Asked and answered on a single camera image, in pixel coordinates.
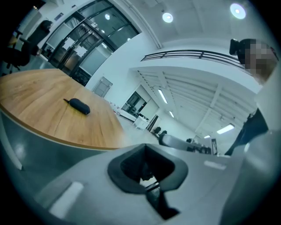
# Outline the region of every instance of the window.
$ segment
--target window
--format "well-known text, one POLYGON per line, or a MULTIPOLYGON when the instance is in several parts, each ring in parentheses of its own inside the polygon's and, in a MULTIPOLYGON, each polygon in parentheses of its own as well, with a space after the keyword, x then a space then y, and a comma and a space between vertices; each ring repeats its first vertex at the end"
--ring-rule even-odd
POLYGON ((72 29, 68 27, 65 23, 60 25, 60 27, 52 34, 52 36, 47 41, 47 44, 55 49, 60 41, 71 31, 72 29))
POLYGON ((81 21, 75 17, 72 17, 70 20, 68 20, 67 22, 65 22, 65 24, 70 27, 71 29, 73 29, 74 27, 76 27, 81 21))
POLYGON ((125 42, 129 41, 131 38, 135 37, 137 35, 137 32, 131 27, 131 25, 128 25, 121 30, 115 32, 112 34, 109 39, 116 44, 117 47, 120 47, 125 42))
POLYGON ((104 43, 97 46, 81 63, 80 67, 93 75, 113 51, 104 43))
POLYGON ((97 23, 100 30, 108 36, 124 26, 127 20, 114 8, 108 9, 90 19, 93 23, 97 23))
POLYGON ((92 15, 98 13, 99 11, 109 7, 110 4, 106 1, 94 2, 94 4, 82 9, 80 13, 86 18, 92 17, 92 15))

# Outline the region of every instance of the glass wall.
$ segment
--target glass wall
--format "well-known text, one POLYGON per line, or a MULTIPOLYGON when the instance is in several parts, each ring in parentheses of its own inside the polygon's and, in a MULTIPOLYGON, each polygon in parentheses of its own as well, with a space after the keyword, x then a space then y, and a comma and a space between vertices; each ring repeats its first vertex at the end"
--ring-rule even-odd
POLYGON ((63 22, 44 44, 42 54, 55 67, 86 85, 101 64, 137 34, 114 5, 96 0, 63 22))
POLYGON ((140 111, 145 107, 146 104, 146 101, 137 92, 134 92, 122 109, 132 116, 138 118, 140 111))

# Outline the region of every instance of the fluorescent light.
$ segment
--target fluorescent light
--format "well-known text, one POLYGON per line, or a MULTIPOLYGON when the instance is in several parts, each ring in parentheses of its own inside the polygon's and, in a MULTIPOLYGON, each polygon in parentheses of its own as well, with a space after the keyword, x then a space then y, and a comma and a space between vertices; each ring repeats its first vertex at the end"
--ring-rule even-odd
POLYGON ((229 125, 227 125, 226 127, 222 128, 222 129, 220 129, 220 130, 218 130, 217 133, 218 133, 218 134, 223 134, 223 133, 225 133, 225 132, 228 132, 228 131, 232 130, 233 128, 234 128, 234 125, 229 124, 229 125))
POLYGON ((237 19, 244 19, 246 17, 245 9, 236 3, 231 4, 230 12, 235 16, 237 19))
POLYGON ((166 12, 163 14, 162 19, 166 22, 166 23, 171 23, 173 21, 173 16, 172 14, 166 12))
POLYGON ((167 100, 165 99, 165 96, 164 96, 163 93, 162 93, 162 91, 161 91, 160 89, 158 89, 158 91, 159 91, 161 97, 163 98, 164 102, 165 102, 166 104, 168 104, 168 103, 167 103, 167 100))

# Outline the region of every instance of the door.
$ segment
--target door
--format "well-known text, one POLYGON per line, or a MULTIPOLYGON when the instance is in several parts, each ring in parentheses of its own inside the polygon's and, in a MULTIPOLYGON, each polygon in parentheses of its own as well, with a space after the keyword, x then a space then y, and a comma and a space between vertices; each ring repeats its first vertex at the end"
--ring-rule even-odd
POLYGON ((70 75, 73 67, 77 64, 92 45, 100 40, 100 37, 93 33, 92 29, 82 22, 73 29, 63 41, 56 47, 50 56, 49 62, 56 68, 64 69, 70 75))
POLYGON ((91 52, 102 40, 93 31, 88 31, 79 41, 66 52, 58 69, 61 69, 67 75, 72 76, 76 65, 80 65, 84 56, 91 52))

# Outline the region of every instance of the desk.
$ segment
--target desk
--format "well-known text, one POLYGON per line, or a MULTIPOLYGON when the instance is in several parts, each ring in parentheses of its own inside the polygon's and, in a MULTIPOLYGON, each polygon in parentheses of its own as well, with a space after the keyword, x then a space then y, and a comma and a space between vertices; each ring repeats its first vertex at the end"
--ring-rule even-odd
POLYGON ((133 125, 140 130, 144 130, 149 125, 149 122, 147 122, 143 117, 139 116, 133 125))
POLYGON ((116 149, 131 145, 110 104, 58 69, 0 78, 0 109, 29 130, 72 146, 116 149), (63 99, 90 107, 84 115, 63 99))

